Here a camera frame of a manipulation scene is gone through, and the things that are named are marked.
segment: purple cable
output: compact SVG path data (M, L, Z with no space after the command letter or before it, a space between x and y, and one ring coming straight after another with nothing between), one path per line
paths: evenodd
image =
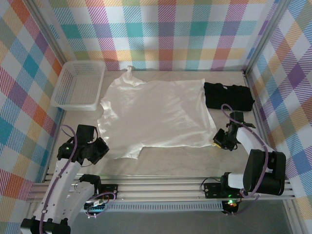
M60 126L60 129L61 129L66 135L68 135L68 134L62 129L63 126L64 126L64 127L67 127L67 128L73 133L73 135L74 135L74 144L75 144L75 145L74 145L74 149L73 149L73 151L72 151L72 154L70 155L70 157L69 157L68 161L66 162L65 166L61 169L61 171L60 171L58 177L56 177L55 180L53 181L53 184L52 184L52 186L51 186L51 189L49 190L48 195L47 195L47 198L46 198L45 203L44 203L44 205L43 205L42 211L45 211L45 210L47 209L48 202L49 202L49 200L50 200L52 191L54 190L54 187L55 187L57 181L58 181L59 178L62 176L62 174L64 173L64 171L66 170L66 168L68 167L68 164L72 161L72 158L73 158L73 156L74 156L74 154L75 154L75 151L76 151L76 149L77 149L77 136L76 136L75 131L74 131L70 126L63 124L63 125ZM39 233L40 233L40 234L44 234L44 232L43 232L44 214L45 214L45 213L41 213L41 218L40 218L40 223L39 223Z
M251 130L251 129L250 129L249 127L247 127L245 124L240 123L240 122L236 121L235 119L231 118L230 116L228 116L228 115L225 113L225 111L224 111L224 107L225 107L225 106L228 107L228 108L230 109L230 111L233 112L233 109L231 108L231 106L229 106L228 104L223 104L223 105L221 106L221 110L222 110L223 114L224 114L228 119L230 119L231 121L233 121L234 123L237 123L237 124L243 126L243 127L246 128L249 132L251 132L251 134L262 144L262 147L263 147L263 149L264 149L264 151L265 151L265 161L264 161L263 169L262 169L260 178L259 178L259 180L258 180L256 186L254 187L253 191L252 191L249 195L244 195L244 191L245 191L244 189L241 189L241 190L239 191L239 192L241 193L241 195L242 195L243 198L249 198L249 197L252 197L252 196L256 193L256 191L258 190L258 188L260 187L260 184L261 184L261 182L262 182L262 180L263 180L265 171L266 171L266 169L267 169L267 167L268 167L268 161L269 161L269 152L268 152L268 148L267 148L267 146L265 145L265 143L263 142L263 140L262 140L253 130Z
M97 195L94 195L94 196L92 196L91 198L89 198L89 199L94 199L94 198L97 198L97 197L99 197L99 196L103 196L103 195L107 195L107 194L112 194L112 195L114 195L114 199L113 199L112 203L111 203L105 210L103 210L102 212L98 213L97 215L94 215L94 217L97 217L97 216L103 214L106 210L108 210L109 208L111 208L112 204L113 204L114 201L116 200L116 194L114 194L113 192L104 192L104 193L97 194ZM87 210L87 215L88 215L89 217L91 217L91 215L89 214L89 210L90 210L90 208Z

